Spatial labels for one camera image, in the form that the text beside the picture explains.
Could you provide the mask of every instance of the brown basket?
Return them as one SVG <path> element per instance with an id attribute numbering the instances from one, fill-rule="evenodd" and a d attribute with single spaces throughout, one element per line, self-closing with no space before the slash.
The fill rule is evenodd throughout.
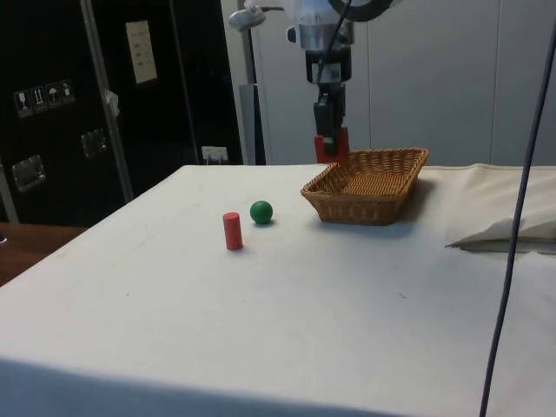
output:
<path id="1" fill-rule="evenodd" d="M 351 152 L 301 193 L 323 222 L 392 224 L 400 218 L 427 158 L 428 150 L 415 148 Z"/>

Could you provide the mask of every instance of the green sphere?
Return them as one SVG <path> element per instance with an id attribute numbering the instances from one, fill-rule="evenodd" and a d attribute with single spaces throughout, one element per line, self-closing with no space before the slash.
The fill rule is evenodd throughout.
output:
<path id="1" fill-rule="evenodd" d="M 256 202 L 251 206 L 251 218 L 257 224 L 269 224 L 272 214 L 272 206 L 267 202 Z"/>

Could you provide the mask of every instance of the white wall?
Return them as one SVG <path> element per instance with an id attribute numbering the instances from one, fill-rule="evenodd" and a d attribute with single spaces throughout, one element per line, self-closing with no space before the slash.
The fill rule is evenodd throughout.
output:
<path id="1" fill-rule="evenodd" d="M 554 0 L 502 0 L 493 162 L 523 163 L 556 18 Z M 535 163 L 556 164 L 556 71 L 553 71 Z"/>
<path id="2" fill-rule="evenodd" d="M 499 0 L 406 0 L 369 31 L 371 145 L 490 160 Z"/>
<path id="3" fill-rule="evenodd" d="M 357 24 L 352 149 L 423 146 L 431 164 L 521 164 L 555 17 L 554 0 L 405 0 Z M 288 26 L 270 13 L 253 31 L 268 162 L 311 163 L 317 88 Z M 552 83 L 537 163 L 556 164 L 555 112 Z"/>

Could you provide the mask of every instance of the cable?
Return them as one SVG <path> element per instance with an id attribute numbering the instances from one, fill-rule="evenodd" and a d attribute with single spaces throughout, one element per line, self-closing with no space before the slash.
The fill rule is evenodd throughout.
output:
<path id="1" fill-rule="evenodd" d="M 334 44 L 338 40 L 338 34 L 340 33 L 341 26 L 344 24 L 344 21 L 346 20 L 346 16 L 348 15 L 349 8 L 351 7 L 351 3 L 353 1 L 354 0 L 347 0 L 346 8 L 344 9 L 344 12 L 341 14 L 340 20 L 338 21 L 338 24 L 336 24 L 336 29 L 334 30 L 334 34 L 332 35 L 332 38 L 330 39 L 330 43 L 328 44 L 328 47 L 324 51 L 324 55 L 322 55 L 322 58 L 319 61 L 319 72 L 318 72 L 318 75 L 316 77 L 317 85 L 321 84 L 322 72 L 324 71 L 324 65 L 325 65 L 326 61 L 328 60 L 328 57 L 330 56 L 330 53 L 332 52 L 332 48 L 334 47 Z"/>
<path id="2" fill-rule="evenodd" d="M 521 215 L 523 214 L 523 206 L 525 204 L 525 197 L 527 192 L 527 185 L 529 183 L 529 175 L 531 173 L 531 165 L 533 164 L 533 155 L 535 146 L 539 136 L 540 120 L 545 109 L 546 95 L 548 93 L 548 84 L 550 83 L 550 75 L 553 70 L 554 54 L 556 52 L 556 21 L 553 26 L 552 38 L 546 58 L 545 73 L 542 79 L 540 88 L 540 96 L 537 102 L 537 109 L 531 130 L 531 136 L 527 145 L 527 152 L 525 163 L 523 165 L 523 175 L 521 177 L 520 192 L 518 194 L 518 201 L 515 206 L 515 215 L 513 217 L 512 225 L 512 239 L 510 241 L 510 252 L 507 257 L 506 278 L 504 280 L 504 289 L 502 292 L 502 300 L 500 302 L 500 310 L 498 312 L 498 319 L 496 320 L 496 328 L 494 330 L 493 344 L 491 346 L 490 355 L 488 357 L 488 365 L 486 367 L 485 386 L 483 389 L 483 397 L 480 404 L 479 417 L 486 417 L 488 409 L 488 400 L 490 397 L 490 388 L 493 383 L 494 363 L 496 362 L 496 354 L 498 353 L 498 345 L 500 343 L 500 336 L 504 326 L 504 319 L 506 317 L 507 303 L 510 298 L 510 289 L 512 287 L 513 278 L 513 264 L 515 263 L 515 253 L 518 246 L 518 237 L 520 233 Z"/>
<path id="3" fill-rule="evenodd" d="M 284 11 L 283 7 L 273 7 L 273 6 L 261 6 L 261 10 L 265 13 L 267 11 Z"/>

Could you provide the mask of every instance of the electrical outlet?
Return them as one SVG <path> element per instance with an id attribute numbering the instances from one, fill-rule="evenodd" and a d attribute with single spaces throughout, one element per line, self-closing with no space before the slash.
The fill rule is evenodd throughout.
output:
<path id="1" fill-rule="evenodd" d="M 207 164 L 228 163 L 228 150 L 221 146 L 203 146 L 202 159 Z"/>

